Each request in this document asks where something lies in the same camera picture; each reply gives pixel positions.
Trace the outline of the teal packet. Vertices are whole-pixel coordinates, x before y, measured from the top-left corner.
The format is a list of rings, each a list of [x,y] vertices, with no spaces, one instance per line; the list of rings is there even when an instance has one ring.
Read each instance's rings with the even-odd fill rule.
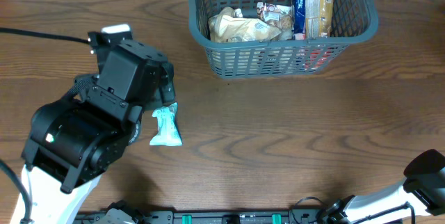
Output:
[[[178,104],[175,102],[169,106],[155,109],[152,117],[156,118],[158,133],[149,142],[150,145],[164,145],[168,147],[182,146],[183,142],[177,128],[176,113]]]

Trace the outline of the beige mushroom snack bag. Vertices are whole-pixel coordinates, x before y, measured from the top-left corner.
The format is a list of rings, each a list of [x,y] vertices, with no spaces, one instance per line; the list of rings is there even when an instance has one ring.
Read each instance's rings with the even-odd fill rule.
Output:
[[[257,15],[259,19],[281,31],[273,40],[291,40],[293,38],[294,6],[258,2]]]

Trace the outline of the blue tissue pack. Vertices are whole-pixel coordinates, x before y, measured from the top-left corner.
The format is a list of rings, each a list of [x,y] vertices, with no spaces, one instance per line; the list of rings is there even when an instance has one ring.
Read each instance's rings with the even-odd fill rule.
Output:
[[[293,0],[294,7],[294,38],[305,39],[305,0]]]

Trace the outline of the orange noodle packet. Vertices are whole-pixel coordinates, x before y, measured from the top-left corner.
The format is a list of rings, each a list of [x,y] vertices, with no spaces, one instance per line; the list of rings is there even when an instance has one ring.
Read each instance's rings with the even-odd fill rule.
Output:
[[[328,38],[332,31],[334,0],[305,0],[306,38]]]

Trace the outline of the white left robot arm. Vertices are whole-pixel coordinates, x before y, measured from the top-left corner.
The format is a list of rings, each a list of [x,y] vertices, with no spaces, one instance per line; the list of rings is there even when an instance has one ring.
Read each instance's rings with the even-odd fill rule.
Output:
[[[15,179],[19,223],[71,223],[102,174],[138,139],[144,112],[175,100],[172,63],[135,41],[126,24],[89,32],[87,44],[97,73],[77,76],[32,117]]]

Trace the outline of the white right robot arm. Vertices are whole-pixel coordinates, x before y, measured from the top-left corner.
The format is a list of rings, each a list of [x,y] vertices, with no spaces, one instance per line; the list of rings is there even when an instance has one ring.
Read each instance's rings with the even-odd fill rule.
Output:
[[[444,214],[444,155],[427,150],[403,172],[405,179],[369,195],[351,195],[322,214],[324,223],[392,223]]]

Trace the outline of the grey plastic basket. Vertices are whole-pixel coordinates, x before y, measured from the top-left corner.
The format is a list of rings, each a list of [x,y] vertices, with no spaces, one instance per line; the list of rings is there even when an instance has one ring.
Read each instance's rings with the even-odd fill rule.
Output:
[[[257,3],[290,6],[293,0],[188,0],[189,29],[204,47],[211,69],[221,78],[311,74],[321,71],[350,45],[365,42],[378,29],[374,0],[333,0],[332,31],[327,38],[217,43],[208,20],[223,8],[256,17]]]

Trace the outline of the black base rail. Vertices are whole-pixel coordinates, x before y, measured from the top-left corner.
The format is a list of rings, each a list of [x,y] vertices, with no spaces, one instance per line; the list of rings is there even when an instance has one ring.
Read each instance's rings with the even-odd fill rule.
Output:
[[[142,211],[121,200],[108,208],[77,214],[73,224],[323,224],[331,223],[320,207],[275,211]]]

